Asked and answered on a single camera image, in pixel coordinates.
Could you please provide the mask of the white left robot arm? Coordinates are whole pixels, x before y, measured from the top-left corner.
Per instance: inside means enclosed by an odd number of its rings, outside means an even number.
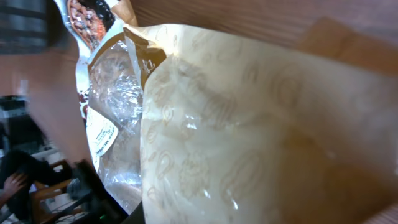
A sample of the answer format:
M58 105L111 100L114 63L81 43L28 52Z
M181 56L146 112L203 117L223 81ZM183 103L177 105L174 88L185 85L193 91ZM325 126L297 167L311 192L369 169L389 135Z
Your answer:
M67 193L83 209L83 215L72 221L73 224L120 224L128 217L86 160L75 164Z

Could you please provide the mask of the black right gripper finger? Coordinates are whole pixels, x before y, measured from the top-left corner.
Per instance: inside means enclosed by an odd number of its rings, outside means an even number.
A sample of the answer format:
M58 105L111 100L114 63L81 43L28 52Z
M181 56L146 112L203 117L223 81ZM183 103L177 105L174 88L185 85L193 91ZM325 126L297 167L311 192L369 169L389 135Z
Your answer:
M120 224L146 224L142 202Z

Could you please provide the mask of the beige cookie pouch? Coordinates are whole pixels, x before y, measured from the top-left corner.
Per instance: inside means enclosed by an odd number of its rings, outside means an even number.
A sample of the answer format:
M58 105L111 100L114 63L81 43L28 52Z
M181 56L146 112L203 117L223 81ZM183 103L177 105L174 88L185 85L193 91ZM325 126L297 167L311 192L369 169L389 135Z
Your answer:
M91 162L146 223L396 223L397 48L330 19L292 48L129 1L58 1Z

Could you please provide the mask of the grey plastic mesh basket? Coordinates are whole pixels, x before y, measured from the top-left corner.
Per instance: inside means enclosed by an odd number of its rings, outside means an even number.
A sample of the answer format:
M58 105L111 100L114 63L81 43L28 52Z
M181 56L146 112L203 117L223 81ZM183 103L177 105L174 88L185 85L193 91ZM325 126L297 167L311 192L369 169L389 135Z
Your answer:
M53 0L1 0L1 54L37 54L68 46L68 32Z

